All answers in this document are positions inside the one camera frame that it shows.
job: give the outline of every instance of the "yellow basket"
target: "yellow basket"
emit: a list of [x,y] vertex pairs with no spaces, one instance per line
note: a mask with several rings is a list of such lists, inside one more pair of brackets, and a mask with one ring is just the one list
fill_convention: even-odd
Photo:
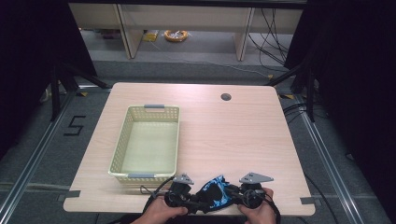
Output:
[[174,175],[180,109],[133,105],[127,110],[108,173],[121,184],[157,185]]

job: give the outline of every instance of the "hand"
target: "hand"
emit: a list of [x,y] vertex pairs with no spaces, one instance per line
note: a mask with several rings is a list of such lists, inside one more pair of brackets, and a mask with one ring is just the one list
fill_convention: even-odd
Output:
[[158,196],[148,207],[142,217],[135,220],[134,224],[163,224],[169,218],[183,216],[188,213],[186,207],[169,207],[163,196]]
[[[274,192],[271,189],[263,188],[265,192],[271,197],[265,196],[268,201],[272,201]],[[245,216],[247,216],[247,221],[245,224],[275,224],[276,215],[274,210],[267,202],[262,202],[262,204],[255,208],[249,209],[242,204],[238,204],[238,209]]]

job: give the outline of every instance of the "plastic basket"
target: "plastic basket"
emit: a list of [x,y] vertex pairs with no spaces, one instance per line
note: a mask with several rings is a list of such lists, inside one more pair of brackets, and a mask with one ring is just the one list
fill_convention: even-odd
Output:
[[108,173],[136,185],[156,185],[174,175],[179,112],[175,105],[130,106]]

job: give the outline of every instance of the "light wood table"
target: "light wood table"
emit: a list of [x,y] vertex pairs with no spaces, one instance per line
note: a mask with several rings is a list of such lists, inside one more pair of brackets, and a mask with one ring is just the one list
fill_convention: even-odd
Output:
[[[221,99],[223,93],[232,96]],[[178,105],[180,131],[177,173],[187,173],[196,193],[207,181],[224,175],[240,186],[248,172],[271,176],[262,183],[275,191],[283,216],[311,216],[313,204],[276,91],[272,87],[117,83],[93,132],[66,198],[69,212],[141,213],[148,195],[121,185],[107,171],[130,105]],[[209,215],[240,215],[236,205]]]

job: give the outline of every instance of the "gray floor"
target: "gray floor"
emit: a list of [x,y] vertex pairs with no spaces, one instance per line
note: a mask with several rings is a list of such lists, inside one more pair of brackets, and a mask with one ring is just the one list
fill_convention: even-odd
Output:
[[[191,36],[185,42],[169,43],[163,39],[161,33],[154,43],[142,43],[136,57],[128,60],[120,39],[104,40],[98,33],[82,31],[98,76],[108,83],[131,81],[262,85],[268,81],[269,75],[277,77],[282,74],[261,67],[259,52],[251,41],[247,44],[245,60],[238,62],[232,34],[191,32]],[[291,38],[291,35],[280,35],[279,42],[288,46]],[[262,38],[255,34],[253,39],[261,43]],[[266,48],[281,58],[278,50]],[[285,70],[279,67],[279,63],[263,56],[262,63],[273,69]],[[90,85],[83,79],[79,79],[78,82],[81,85]],[[291,82],[292,78],[277,85],[277,91],[288,93]],[[62,196],[66,194],[73,181],[108,95],[108,91],[89,91],[85,97],[73,97],[8,223],[107,223],[121,216],[67,213],[63,210]],[[297,103],[294,99],[280,99],[280,102],[284,108]],[[19,143],[0,161],[1,201],[7,197],[13,183],[18,181],[24,165],[50,125],[50,107],[50,101],[47,101],[37,108]],[[316,105],[315,114],[315,125],[364,223],[390,223],[359,167],[345,156],[347,149],[331,120],[326,117],[325,110]],[[68,127],[74,116],[85,116],[84,119],[76,120],[77,124],[84,127],[78,136],[65,136],[65,133],[76,131]],[[300,115],[298,110],[292,110],[286,119],[304,172],[323,192],[338,223],[350,223],[348,212],[343,207],[318,154],[318,147],[306,128],[304,116]],[[316,200],[317,212],[312,217],[305,217],[306,222],[335,223],[318,189],[308,180],[307,183]],[[230,223],[227,219],[198,217],[192,217],[185,223],[207,222]],[[284,217],[282,223],[303,222],[297,217]]]

